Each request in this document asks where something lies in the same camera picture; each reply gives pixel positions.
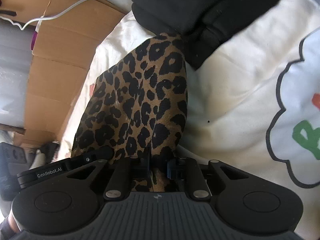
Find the leopard print garment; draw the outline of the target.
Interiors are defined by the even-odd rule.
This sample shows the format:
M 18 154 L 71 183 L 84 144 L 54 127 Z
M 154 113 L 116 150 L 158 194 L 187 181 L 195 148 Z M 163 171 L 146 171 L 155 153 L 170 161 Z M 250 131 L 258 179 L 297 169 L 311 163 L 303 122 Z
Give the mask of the leopard print garment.
M 102 150 L 111 165 L 151 153 L 154 191 L 172 189 L 165 162 L 175 158 L 187 119 L 183 41 L 162 33 L 144 41 L 101 74 L 81 117 L 71 155 Z M 133 189 L 149 191 L 147 172 Z

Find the white cartoon bear bedsheet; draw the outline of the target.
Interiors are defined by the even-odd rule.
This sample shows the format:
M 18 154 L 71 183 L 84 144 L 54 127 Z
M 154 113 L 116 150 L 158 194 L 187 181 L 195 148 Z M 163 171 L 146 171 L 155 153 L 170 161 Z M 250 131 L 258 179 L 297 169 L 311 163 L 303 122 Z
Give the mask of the white cartoon bear bedsheet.
M 280 0 L 187 77 L 182 154 L 291 189 L 319 239 L 319 0 Z

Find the brown cardboard sheet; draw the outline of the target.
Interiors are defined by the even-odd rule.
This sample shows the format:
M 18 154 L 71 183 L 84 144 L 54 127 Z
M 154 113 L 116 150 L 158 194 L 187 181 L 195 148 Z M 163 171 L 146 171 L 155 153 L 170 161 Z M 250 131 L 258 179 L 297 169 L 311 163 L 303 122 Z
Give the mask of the brown cardboard sheet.
M 93 60 L 95 50 L 124 17 L 107 0 L 1 0 L 15 20 L 43 21 L 33 47 L 27 84 L 24 132 L 14 144 L 37 147 L 60 140 Z

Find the grey plastic wrapped roll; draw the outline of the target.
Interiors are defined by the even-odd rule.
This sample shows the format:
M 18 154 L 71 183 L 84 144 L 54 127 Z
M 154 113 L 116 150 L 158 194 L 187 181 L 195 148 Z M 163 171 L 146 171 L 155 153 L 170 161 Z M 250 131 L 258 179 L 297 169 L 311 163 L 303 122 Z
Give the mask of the grey plastic wrapped roll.
M 34 28 L 1 20 L 1 124 L 23 128 Z

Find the black folded garment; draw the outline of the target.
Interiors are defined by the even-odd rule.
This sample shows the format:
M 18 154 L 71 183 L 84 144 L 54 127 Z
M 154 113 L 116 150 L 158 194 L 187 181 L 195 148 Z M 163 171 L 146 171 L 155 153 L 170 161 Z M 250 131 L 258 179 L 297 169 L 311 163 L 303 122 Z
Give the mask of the black folded garment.
M 199 69 L 212 53 L 280 0 L 131 0 L 148 31 L 178 34 L 185 60 Z

